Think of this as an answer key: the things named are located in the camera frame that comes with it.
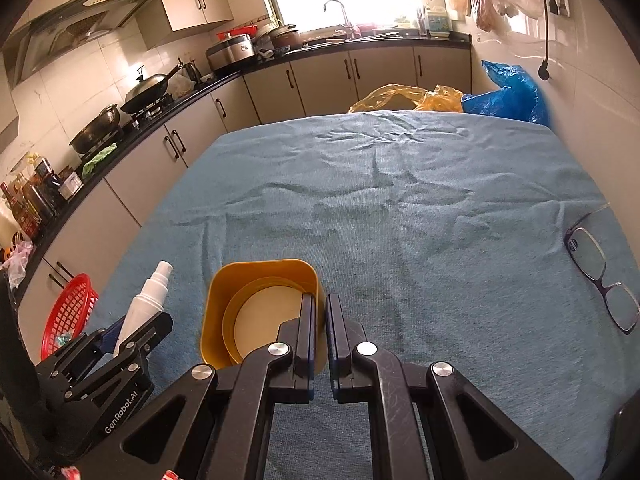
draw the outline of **rice cooker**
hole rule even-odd
[[[240,34],[220,41],[207,50],[209,67],[218,77],[238,70],[254,58],[254,44],[248,34]]]

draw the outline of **faucet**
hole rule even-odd
[[[342,8],[342,18],[344,19],[344,27],[350,29],[349,39],[353,40],[354,38],[356,38],[356,28],[353,27],[353,23],[351,23],[349,21],[349,18],[347,17],[347,10],[344,8],[344,3],[342,3],[340,0],[327,0],[324,3],[324,7],[322,8],[324,12],[326,12],[326,4],[328,4],[329,2],[335,2],[338,5],[340,5],[340,7]]]

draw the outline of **yellow plastic bag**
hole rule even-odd
[[[460,90],[450,86],[437,85],[432,92],[418,86],[391,84],[371,92],[349,108],[349,113],[383,110],[395,96],[403,96],[414,102],[414,111],[462,113],[462,95]]]

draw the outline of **wok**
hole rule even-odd
[[[125,99],[125,103],[120,107],[124,113],[134,114],[142,110],[142,108],[149,106],[151,103],[158,101],[169,86],[169,79],[171,79],[182,68],[182,63],[178,63],[167,75],[154,74],[153,76],[143,79],[142,67],[138,69],[140,76],[138,77],[138,83],[134,86]]]
[[[74,140],[72,140],[69,145],[76,150],[76,153],[84,155],[104,137],[109,135],[119,123],[120,112],[118,111],[118,105],[107,106],[74,137]]]

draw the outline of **yellow container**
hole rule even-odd
[[[238,262],[216,273],[200,335],[204,362],[214,368],[239,364],[249,352],[276,341],[280,324],[300,316],[304,292],[316,297],[316,371],[322,370],[326,297],[316,271],[302,260]]]

